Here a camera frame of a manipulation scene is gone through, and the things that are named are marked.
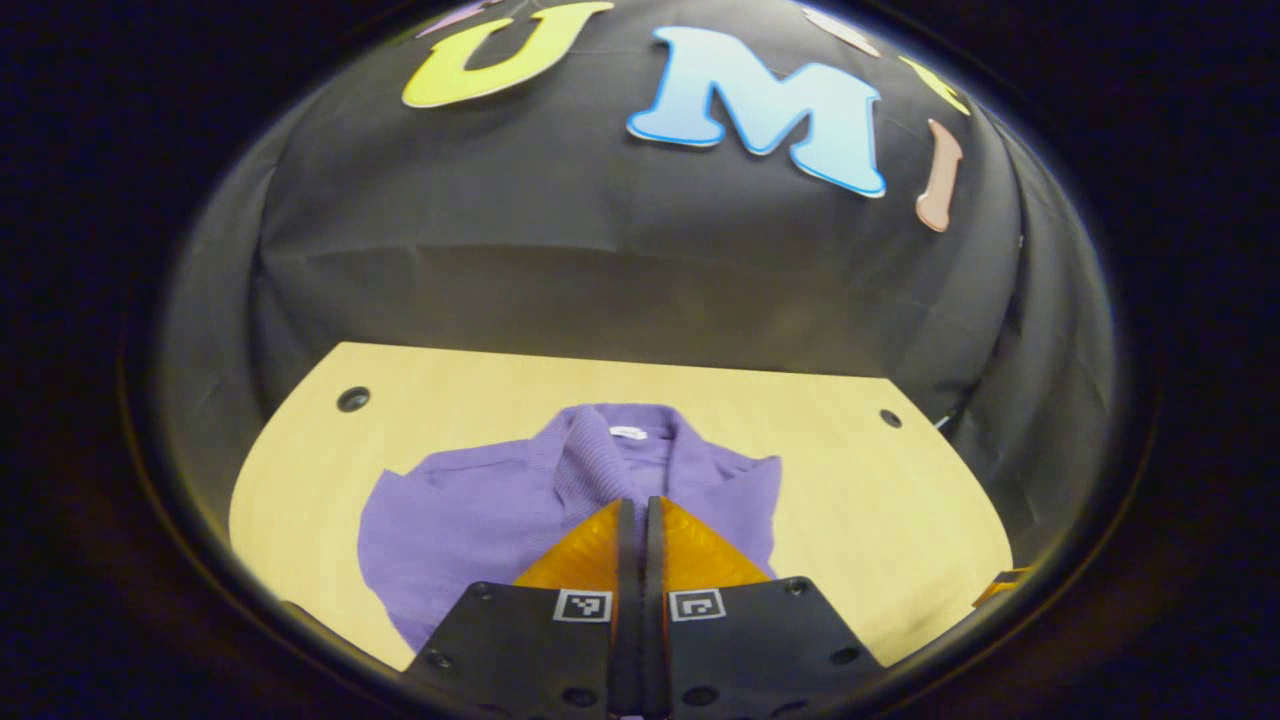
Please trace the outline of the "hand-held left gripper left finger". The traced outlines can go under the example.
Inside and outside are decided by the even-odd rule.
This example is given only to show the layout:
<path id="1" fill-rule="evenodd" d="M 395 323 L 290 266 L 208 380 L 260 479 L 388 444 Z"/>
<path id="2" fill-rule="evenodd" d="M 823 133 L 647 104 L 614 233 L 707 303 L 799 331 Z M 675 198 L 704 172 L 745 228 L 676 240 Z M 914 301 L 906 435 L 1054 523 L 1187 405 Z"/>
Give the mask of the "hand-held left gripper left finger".
<path id="1" fill-rule="evenodd" d="M 475 582 L 404 671 L 457 719 L 616 719 L 637 701 L 635 507 L 618 500 L 512 584 Z"/>

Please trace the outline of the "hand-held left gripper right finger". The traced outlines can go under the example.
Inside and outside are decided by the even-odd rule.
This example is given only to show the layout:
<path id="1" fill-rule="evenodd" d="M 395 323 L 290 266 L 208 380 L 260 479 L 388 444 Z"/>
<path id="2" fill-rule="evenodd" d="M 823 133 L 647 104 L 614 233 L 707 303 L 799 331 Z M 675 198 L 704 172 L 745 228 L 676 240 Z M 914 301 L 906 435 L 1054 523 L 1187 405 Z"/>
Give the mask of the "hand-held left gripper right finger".
<path id="1" fill-rule="evenodd" d="M 884 675 L 808 577 L 771 578 L 664 497 L 646 509 L 646 719 L 823 719 Z"/>

